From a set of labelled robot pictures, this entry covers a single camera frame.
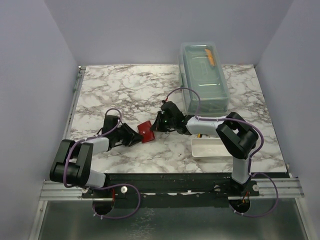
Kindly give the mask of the red leather card holder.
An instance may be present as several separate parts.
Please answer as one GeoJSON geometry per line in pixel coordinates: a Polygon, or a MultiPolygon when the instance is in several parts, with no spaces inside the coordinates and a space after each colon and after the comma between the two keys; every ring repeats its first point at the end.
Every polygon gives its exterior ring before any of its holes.
{"type": "Polygon", "coordinates": [[[138,133],[142,136],[141,142],[143,144],[151,142],[155,139],[154,132],[151,130],[151,121],[145,121],[137,126],[138,133]]]}

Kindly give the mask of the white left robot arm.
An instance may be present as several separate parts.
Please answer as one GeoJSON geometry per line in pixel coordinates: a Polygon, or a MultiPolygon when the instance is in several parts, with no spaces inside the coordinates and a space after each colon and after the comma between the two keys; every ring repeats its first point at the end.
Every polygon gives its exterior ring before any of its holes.
{"type": "Polygon", "coordinates": [[[142,142],[143,136],[126,123],[107,123],[98,135],[82,140],[61,141],[52,163],[49,179],[66,188],[90,187],[101,198],[107,197],[111,185],[104,173],[91,169],[94,155],[115,147],[131,147],[142,142]]]}

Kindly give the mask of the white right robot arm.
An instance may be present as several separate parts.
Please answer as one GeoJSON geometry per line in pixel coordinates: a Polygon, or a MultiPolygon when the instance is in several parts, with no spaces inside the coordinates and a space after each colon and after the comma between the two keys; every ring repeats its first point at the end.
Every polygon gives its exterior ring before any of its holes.
{"type": "Polygon", "coordinates": [[[181,135],[203,134],[219,137],[225,148],[233,157],[233,170],[230,191],[241,196],[248,190],[253,149],[259,138],[260,130],[246,122],[236,112],[222,118],[204,118],[197,115],[174,115],[168,111],[159,111],[155,122],[150,127],[153,132],[169,133],[176,131],[181,135]]]}

